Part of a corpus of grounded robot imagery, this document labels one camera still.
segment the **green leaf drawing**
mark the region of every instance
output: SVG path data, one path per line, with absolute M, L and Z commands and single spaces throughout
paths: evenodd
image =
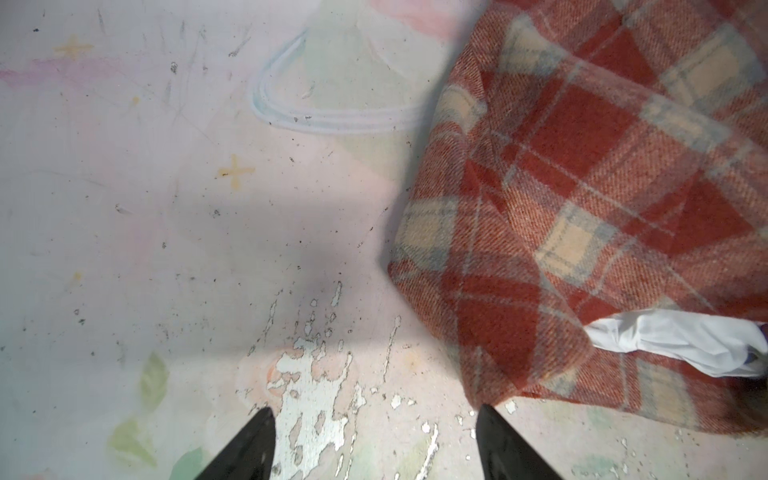
M 141 403 L 153 412 L 165 398 L 168 383 L 168 369 L 163 360 L 155 353 L 149 355 L 141 372 L 139 387 L 141 388 Z
M 187 452 L 178 459 L 168 480 L 194 480 L 203 471 L 203 449 Z
M 142 445 L 138 438 L 139 425 L 136 419 L 129 419 L 114 427 L 112 435 L 107 440 L 107 445 L 122 454 L 129 462 L 132 460 L 141 460 L 145 464 L 156 467 L 157 460 L 149 453 L 151 445 Z

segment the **yellow cross mark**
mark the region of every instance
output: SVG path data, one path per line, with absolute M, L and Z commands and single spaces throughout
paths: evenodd
M 61 47 L 55 47 L 53 51 L 56 53 L 64 54 L 64 56 L 77 60 L 80 53 L 91 50 L 94 46 L 90 44 L 78 43 L 77 35 L 70 35 L 69 41 L 63 44 Z
M 256 169 L 253 167 L 238 168 L 237 167 L 237 155 L 232 154 L 232 168 L 220 168 L 216 173 L 216 178 L 232 177 L 232 190 L 240 189 L 240 178 L 238 175 L 252 174 Z

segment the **painted floor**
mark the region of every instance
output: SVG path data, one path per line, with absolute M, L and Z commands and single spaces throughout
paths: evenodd
M 0 7 L 0 478 L 482 478 L 385 274 L 469 0 Z M 766 440 L 516 399 L 563 478 L 764 478 Z

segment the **white fabric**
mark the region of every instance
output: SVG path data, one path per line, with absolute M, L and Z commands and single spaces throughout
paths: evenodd
M 709 376 L 752 377 L 768 371 L 768 342 L 748 320 L 653 309 L 619 313 L 584 329 L 597 348 L 644 350 L 684 360 Z M 745 364 L 749 353 L 756 359 Z

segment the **red plaid fabric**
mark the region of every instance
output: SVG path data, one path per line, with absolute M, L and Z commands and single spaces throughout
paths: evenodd
M 389 264 L 472 405 L 764 432 L 765 380 L 596 351 L 582 326 L 650 307 L 768 320 L 766 25 L 764 0 L 488 7 Z

